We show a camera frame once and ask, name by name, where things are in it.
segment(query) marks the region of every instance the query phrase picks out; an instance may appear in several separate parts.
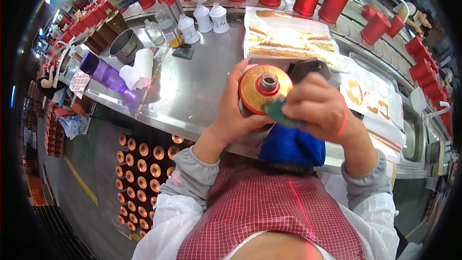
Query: silver pot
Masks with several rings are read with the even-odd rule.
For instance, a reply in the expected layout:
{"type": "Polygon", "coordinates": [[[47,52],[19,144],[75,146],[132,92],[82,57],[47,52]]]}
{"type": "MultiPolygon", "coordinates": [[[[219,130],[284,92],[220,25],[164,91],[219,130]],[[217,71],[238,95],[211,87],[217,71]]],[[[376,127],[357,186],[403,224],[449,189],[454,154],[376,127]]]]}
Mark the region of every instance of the silver pot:
{"type": "Polygon", "coordinates": [[[131,29],[127,29],[114,40],[109,54],[116,56],[124,65],[135,61],[135,54],[143,48],[143,43],[131,29]]]}

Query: red checkered apron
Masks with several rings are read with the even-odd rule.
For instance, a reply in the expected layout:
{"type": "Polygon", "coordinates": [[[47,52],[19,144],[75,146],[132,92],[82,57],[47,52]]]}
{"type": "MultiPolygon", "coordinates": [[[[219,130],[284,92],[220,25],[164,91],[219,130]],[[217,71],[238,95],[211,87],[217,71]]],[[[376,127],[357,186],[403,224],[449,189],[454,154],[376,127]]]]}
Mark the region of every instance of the red checkered apron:
{"type": "Polygon", "coordinates": [[[222,160],[208,208],[178,260],[221,260],[251,234],[267,230],[311,239],[337,259],[365,258],[358,234],[316,176],[282,175],[259,165],[234,154],[222,160]]]}

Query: woman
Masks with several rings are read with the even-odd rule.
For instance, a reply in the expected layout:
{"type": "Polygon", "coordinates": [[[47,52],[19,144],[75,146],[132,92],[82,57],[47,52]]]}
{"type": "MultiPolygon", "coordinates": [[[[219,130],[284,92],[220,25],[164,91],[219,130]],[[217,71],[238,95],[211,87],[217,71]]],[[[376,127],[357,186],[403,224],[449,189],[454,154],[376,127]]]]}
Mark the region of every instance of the woman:
{"type": "Polygon", "coordinates": [[[288,93],[283,113],[308,122],[303,129],[318,139],[343,146],[349,209],[316,176],[271,171],[235,154],[220,161],[234,138],[272,122],[239,111],[238,79],[247,63],[229,74],[214,122],[174,156],[176,170],[160,187],[153,229],[132,259],[394,260],[399,238],[386,159],[320,74],[310,73],[288,93]]]}
{"type": "Polygon", "coordinates": [[[65,83],[59,82],[56,84],[56,88],[53,87],[53,72],[55,71],[55,66],[50,66],[50,71],[45,71],[45,68],[40,63],[38,64],[37,70],[37,87],[38,90],[42,93],[42,95],[48,97],[49,99],[53,99],[55,96],[55,92],[61,90],[66,87],[65,83]]]}
{"type": "MultiPolygon", "coordinates": [[[[431,16],[430,12],[418,10],[411,2],[406,2],[406,5],[409,8],[409,16],[405,23],[412,26],[416,33],[420,33],[421,35],[424,34],[420,28],[422,25],[430,29],[432,28],[433,17],[431,16]]],[[[393,9],[393,11],[401,18],[406,16],[406,8],[404,7],[404,3],[398,4],[398,6],[393,9]]]]}

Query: gray sleeve cuff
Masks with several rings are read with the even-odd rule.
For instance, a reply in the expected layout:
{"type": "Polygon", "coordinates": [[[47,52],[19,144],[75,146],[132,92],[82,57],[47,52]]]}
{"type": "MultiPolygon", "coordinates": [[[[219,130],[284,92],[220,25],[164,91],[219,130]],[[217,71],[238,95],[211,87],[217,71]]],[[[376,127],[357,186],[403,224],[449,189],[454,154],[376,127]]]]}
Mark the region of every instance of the gray sleeve cuff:
{"type": "Polygon", "coordinates": [[[346,181],[348,207],[352,211],[359,203],[372,195],[387,193],[393,196],[390,177],[387,175],[387,159],[380,150],[376,149],[376,151],[378,154],[377,164],[371,171],[360,178],[350,176],[345,169],[345,162],[342,164],[341,171],[346,181]]]}
{"type": "Polygon", "coordinates": [[[217,178],[220,160],[213,165],[206,164],[194,155],[193,147],[184,149],[173,156],[176,164],[175,171],[171,178],[160,186],[160,193],[191,197],[205,211],[205,199],[210,186],[217,178]]]}

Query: white bottle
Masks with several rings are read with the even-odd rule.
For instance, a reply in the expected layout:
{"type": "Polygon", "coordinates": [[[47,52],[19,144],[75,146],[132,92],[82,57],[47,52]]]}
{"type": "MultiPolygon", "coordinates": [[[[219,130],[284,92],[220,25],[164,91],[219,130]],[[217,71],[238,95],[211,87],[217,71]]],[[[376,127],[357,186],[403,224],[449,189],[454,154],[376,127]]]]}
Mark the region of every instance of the white bottle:
{"type": "Polygon", "coordinates": [[[199,24],[199,32],[200,33],[205,33],[209,32],[213,28],[213,23],[210,21],[210,17],[208,16],[210,13],[210,10],[206,8],[204,5],[201,3],[197,4],[196,10],[194,11],[193,15],[197,20],[197,23],[199,24]]]}
{"type": "Polygon", "coordinates": [[[213,21],[213,32],[225,33],[230,29],[230,25],[226,20],[226,9],[221,7],[217,2],[213,4],[210,17],[213,21]]]}
{"type": "Polygon", "coordinates": [[[181,14],[177,27],[183,34],[184,43],[193,44],[199,40],[200,33],[194,28],[194,20],[191,17],[181,14]]]}
{"type": "Polygon", "coordinates": [[[155,23],[150,22],[148,19],[145,20],[145,32],[155,45],[161,44],[164,41],[162,31],[160,31],[155,23]]]}

